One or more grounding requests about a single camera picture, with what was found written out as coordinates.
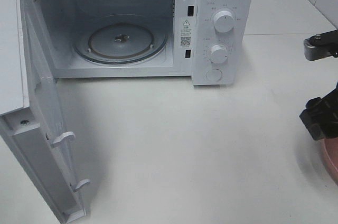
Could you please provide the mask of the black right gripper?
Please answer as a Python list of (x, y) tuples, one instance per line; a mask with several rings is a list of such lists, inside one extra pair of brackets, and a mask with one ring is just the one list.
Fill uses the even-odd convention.
[(299, 117), (313, 140), (337, 138), (337, 86), (326, 96), (309, 100)]

